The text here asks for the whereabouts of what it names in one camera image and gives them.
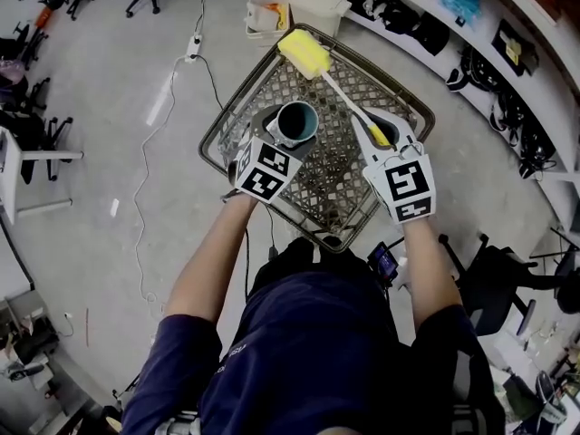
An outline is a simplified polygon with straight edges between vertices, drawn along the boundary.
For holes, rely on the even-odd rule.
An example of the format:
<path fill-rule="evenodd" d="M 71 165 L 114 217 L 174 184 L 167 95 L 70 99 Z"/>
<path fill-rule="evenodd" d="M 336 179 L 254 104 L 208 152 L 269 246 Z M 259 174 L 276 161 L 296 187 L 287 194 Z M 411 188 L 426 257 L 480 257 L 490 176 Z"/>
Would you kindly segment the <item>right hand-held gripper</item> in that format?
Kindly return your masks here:
<path fill-rule="evenodd" d="M 375 197 L 386 207 L 396 224 L 426 218 L 436 212 L 436 189 L 430 158 L 410 124 L 402 117 L 380 108 L 365 110 L 378 126 L 391 147 L 378 159 L 373 137 L 368 128 L 353 114 L 351 124 L 362 156 L 368 164 L 362 172 Z"/>

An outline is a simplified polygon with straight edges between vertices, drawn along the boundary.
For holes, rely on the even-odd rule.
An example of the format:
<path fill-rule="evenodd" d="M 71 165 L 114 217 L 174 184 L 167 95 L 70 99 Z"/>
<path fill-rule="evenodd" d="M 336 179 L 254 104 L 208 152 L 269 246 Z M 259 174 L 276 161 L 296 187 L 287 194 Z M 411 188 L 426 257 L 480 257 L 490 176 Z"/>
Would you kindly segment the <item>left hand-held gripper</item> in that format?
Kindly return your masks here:
<path fill-rule="evenodd" d="M 277 109 L 258 111 L 247 124 L 234 150 L 234 188 L 270 204 L 291 183 L 302 166 L 302 151 L 314 146 L 314 138 L 276 143 L 267 125 Z"/>

